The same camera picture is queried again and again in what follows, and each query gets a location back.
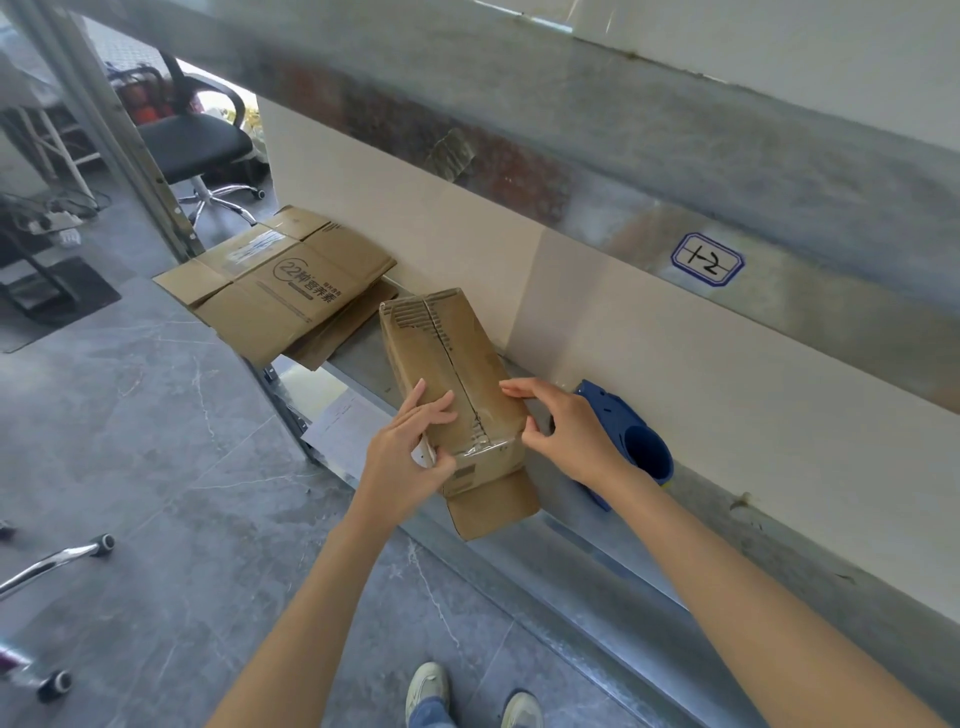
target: flattened cardboard box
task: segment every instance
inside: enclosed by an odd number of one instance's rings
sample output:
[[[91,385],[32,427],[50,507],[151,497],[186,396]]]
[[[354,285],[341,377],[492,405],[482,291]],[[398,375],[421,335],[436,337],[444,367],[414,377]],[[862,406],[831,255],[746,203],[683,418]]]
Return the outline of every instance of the flattened cardboard box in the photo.
[[[255,366],[289,347],[316,369],[352,333],[346,324],[358,327],[396,295],[372,286],[394,265],[359,232],[288,206],[154,281]]]
[[[396,380],[408,393],[426,379],[423,401],[454,392],[457,419],[433,425],[426,439],[457,458],[457,470],[441,489],[466,540],[479,538],[540,510],[523,470],[520,433],[528,410],[500,391],[507,378],[487,333],[459,288],[380,305],[380,325]]]

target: black office chair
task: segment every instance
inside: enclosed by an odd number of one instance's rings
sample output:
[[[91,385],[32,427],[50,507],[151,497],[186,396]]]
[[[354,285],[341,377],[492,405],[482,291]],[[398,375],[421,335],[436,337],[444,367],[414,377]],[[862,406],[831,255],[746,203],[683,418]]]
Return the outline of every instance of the black office chair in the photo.
[[[227,184],[211,190],[201,179],[202,174],[245,157],[253,150],[250,137],[240,129],[247,112],[243,99],[227,85],[205,76],[183,73],[177,59],[165,53],[160,55],[167,64],[173,82],[170,105],[174,115],[139,127],[156,165],[167,183],[190,180],[193,184],[194,194],[178,199],[182,204],[196,205],[189,214],[191,223],[197,222],[207,205],[219,205],[236,212],[251,225],[256,225],[256,219],[246,209],[224,200],[223,195],[246,190],[262,200],[266,196],[263,190],[249,184]],[[203,90],[217,91],[233,102],[236,115],[232,124],[190,108],[196,93]]]

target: left hand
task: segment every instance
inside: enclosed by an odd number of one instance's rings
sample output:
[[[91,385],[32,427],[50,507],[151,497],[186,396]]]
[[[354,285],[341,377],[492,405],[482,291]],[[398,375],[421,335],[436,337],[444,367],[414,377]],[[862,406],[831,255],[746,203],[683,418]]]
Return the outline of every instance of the left hand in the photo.
[[[446,409],[453,392],[434,402],[420,404],[426,382],[417,382],[389,425],[377,432],[367,448],[356,496],[350,505],[355,517],[367,525],[391,531],[409,518],[417,507],[440,490],[456,470],[456,459],[437,448],[437,464],[424,468],[411,455],[430,425],[446,425],[457,419]]]

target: blue tape dispenser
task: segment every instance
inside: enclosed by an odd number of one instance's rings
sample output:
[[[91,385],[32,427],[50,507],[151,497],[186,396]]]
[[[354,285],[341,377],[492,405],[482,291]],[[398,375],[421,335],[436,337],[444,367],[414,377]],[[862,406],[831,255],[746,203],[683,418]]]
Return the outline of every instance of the blue tape dispenser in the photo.
[[[629,462],[647,472],[659,485],[673,477],[673,455],[661,437],[617,395],[584,379],[574,390],[589,403],[613,444]],[[580,483],[596,504],[610,511],[610,504]]]

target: chrome chair leg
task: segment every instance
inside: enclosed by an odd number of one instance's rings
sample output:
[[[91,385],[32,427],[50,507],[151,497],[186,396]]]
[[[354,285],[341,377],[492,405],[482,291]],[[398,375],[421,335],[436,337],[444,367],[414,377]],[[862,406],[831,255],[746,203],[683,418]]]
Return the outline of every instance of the chrome chair leg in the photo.
[[[63,697],[73,687],[73,678],[66,670],[47,672],[33,657],[4,642],[0,642],[0,680],[36,691],[41,703]]]
[[[256,225],[256,218],[253,217],[248,210],[234,203],[229,203],[226,200],[221,200],[219,197],[211,197],[210,202],[214,205],[219,205],[220,207],[225,207],[226,209],[231,209],[236,212],[240,217],[246,220],[250,225]]]
[[[197,223],[197,220],[200,218],[200,213],[204,211],[208,204],[214,204],[236,212],[246,220],[248,224],[256,225],[256,218],[253,217],[247,209],[229,200],[224,200],[223,195],[246,191],[250,192],[257,200],[263,200],[267,196],[267,193],[262,189],[250,186],[249,184],[225,184],[223,187],[217,187],[211,190],[200,177],[191,177],[190,183],[193,184],[194,194],[178,198],[178,202],[184,205],[196,205],[193,212],[188,215],[191,224],[195,225]]]
[[[27,567],[13,578],[0,583],[0,601],[18,589],[27,586],[27,584],[35,579],[39,579],[40,576],[48,571],[58,569],[64,564],[69,564],[71,561],[82,559],[85,556],[106,556],[113,551],[114,546],[116,546],[116,539],[110,534],[105,533],[103,536],[98,536],[86,546],[65,548],[63,551],[52,553],[46,558],[40,559],[32,566]]]

